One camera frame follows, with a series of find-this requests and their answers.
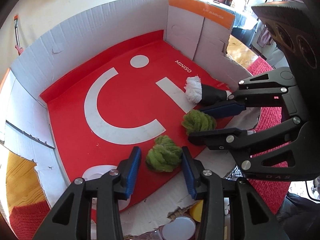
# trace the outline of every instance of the orange label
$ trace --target orange label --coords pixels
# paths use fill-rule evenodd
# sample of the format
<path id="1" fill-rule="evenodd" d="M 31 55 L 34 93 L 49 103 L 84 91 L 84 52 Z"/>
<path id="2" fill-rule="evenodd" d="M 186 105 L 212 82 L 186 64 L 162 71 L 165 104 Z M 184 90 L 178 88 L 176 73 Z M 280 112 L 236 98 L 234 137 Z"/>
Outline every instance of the orange label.
<path id="1" fill-rule="evenodd" d="M 235 20 L 233 14 L 197 0 L 169 0 L 169 5 L 201 15 L 220 24 L 228 30 L 232 28 L 233 21 Z"/>

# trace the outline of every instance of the white arc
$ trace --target white arc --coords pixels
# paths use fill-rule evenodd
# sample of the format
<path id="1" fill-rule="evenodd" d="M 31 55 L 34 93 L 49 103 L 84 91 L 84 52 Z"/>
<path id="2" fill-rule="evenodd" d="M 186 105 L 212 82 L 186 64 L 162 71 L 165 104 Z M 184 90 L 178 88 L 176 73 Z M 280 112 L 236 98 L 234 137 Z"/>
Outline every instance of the white arc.
<path id="1" fill-rule="evenodd" d="M 97 99 L 101 88 L 118 72 L 111 68 L 103 73 L 90 87 L 84 101 L 84 115 L 90 129 L 101 139 L 120 145 L 130 145 L 151 140 L 165 131 L 157 119 L 134 128 L 116 127 L 106 122 L 99 114 Z"/>

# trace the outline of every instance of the wooden table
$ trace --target wooden table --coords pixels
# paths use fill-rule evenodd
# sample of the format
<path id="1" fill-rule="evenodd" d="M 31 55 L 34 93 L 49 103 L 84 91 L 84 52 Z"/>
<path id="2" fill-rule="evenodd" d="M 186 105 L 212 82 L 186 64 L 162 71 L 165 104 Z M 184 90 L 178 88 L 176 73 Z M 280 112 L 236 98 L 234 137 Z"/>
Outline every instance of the wooden table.
<path id="1" fill-rule="evenodd" d="M 244 68 L 248 68 L 258 58 L 255 53 L 233 36 L 230 36 L 227 52 Z M 37 174 L 34 171 L 35 166 L 35 163 L 25 160 L 12 152 L 9 153 L 6 174 L 9 212 L 15 206 L 23 206 L 45 200 Z"/>

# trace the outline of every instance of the green fuzzy ball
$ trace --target green fuzzy ball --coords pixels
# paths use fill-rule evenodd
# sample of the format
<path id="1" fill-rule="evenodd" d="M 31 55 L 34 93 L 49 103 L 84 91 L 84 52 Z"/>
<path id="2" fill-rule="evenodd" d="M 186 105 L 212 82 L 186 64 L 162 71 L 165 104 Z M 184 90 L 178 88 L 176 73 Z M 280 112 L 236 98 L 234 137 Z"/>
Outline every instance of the green fuzzy ball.
<path id="1" fill-rule="evenodd" d="M 167 135 L 155 139 L 154 147 L 146 157 L 147 167 L 155 172 L 171 172 L 181 163 L 182 149 Z"/>
<path id="2" fill-rule="evenodd" d="M 208 114 L 192 109 L 183 116 L 182 126 L 186 128 L 187 135 L 192 132 L 214 130 L 217 127 L 216 120 Z"/>

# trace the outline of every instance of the blue gripper pad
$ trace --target blue gripper pad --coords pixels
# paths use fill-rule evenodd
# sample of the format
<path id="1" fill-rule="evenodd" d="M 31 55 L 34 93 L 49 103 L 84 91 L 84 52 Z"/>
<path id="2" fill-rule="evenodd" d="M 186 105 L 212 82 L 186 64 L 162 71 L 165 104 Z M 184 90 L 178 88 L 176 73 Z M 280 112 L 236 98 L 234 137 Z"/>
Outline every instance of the blue gripper pad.
<path id="1" fill-rule="evenodd" d="M 194 177 L 190 168 L 190 165 L 186 159 L 186 156 L 182 154 L 182 171 L 184 175 L 184 179 L 186 181 L 188 193 L 191 195 L 192 199 L 196 198 L 196 189 L 194 187 Z"/>
<path id="2" fill-rule="evenodd" d="M 140 162 L 141 162 L 141 149 L 139 147 L 134 147 L 127 162 L 127 165 L 131 165 L 129 166 L 129 171 L 126 176 L 126 190 L 124 192 L 124 195 L 127 198 L 129 198 L 130 195 L 133 193 Z"/>
<path id="3" fill-rule="evenodd" d="M 244 105 L 240 105 L 237 103 L 221 105 L 217 107 L 205 107 L 199 109 L 201 112 L 212 116 L 215 119 L 231 117 L 240 114 L 242 111 L 246 110 Z"/>

